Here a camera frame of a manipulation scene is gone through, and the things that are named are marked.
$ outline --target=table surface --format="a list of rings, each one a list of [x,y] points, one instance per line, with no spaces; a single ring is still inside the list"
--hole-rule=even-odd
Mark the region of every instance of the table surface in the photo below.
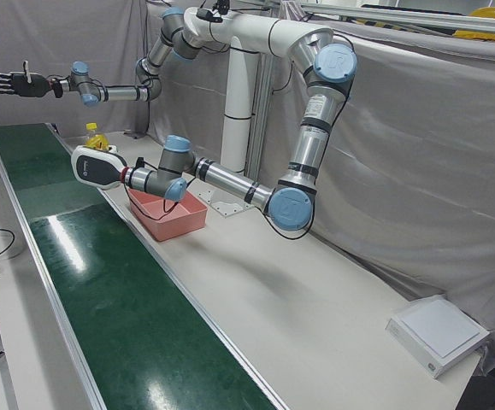
[[[130,163],[159,159],[149,138],[108,137]],[[277,237],[255,209],[230,218],[209,209],[202,230],[157,243],[123,190],[107,194],[289,408],[455,408],[478,356],[433,380],[384,330],[406,301],[328,246]]]

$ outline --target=yellow bottle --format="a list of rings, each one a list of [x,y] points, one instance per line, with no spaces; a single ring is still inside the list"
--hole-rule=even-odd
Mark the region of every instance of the yellow bottle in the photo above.
[[[101,151],[109,150],[109,140],[97,129],[96,122],[85,124],[85,128],[87,130],[87,141],[84,144],[86,147]]]

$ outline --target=metal rail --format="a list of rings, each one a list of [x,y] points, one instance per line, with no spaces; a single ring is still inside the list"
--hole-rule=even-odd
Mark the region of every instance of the metal rail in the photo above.
[[[242,3],[278,8],[276,0],[239,0]],[[382,21],[385,23],[409,24],[413,26],[448,28],[451,30],[468,30],[471,32],[495,33],[495,19],[470,17],[465,15],[436,15],[416,11],[398,11],[381,9],[363,9],[358,7],[332,6],[329,4],[299,3],[308,13],[336,15],[341,19],[346,17]]]

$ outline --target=pink tray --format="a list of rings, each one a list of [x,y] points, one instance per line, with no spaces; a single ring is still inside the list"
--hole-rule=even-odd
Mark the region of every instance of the pink tray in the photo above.
[[[207,207],[190,192],[186,192],[185,197],[173,212],[161,218],[164,215],[163,198],[146,194],[140,190],[128,191],[131,210],[157,241],[166,241],[205,226]],[[151,220],[147,218],[135,204],[142,209],[144,214],[151,218],[161,219]],[[173,204],[173,201],[166,201],[166,209],[170,209]]]

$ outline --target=robotic hand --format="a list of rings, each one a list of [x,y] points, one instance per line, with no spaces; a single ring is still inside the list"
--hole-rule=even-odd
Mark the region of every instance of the robotic hand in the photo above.
[[[38,73],[31,73],[28,61],[23,62],[23,72],[0,73],[0,94],[20,97],[43,97],[53,91],[57,98],[62,97],[62,87],[55,79],[47,79]]]

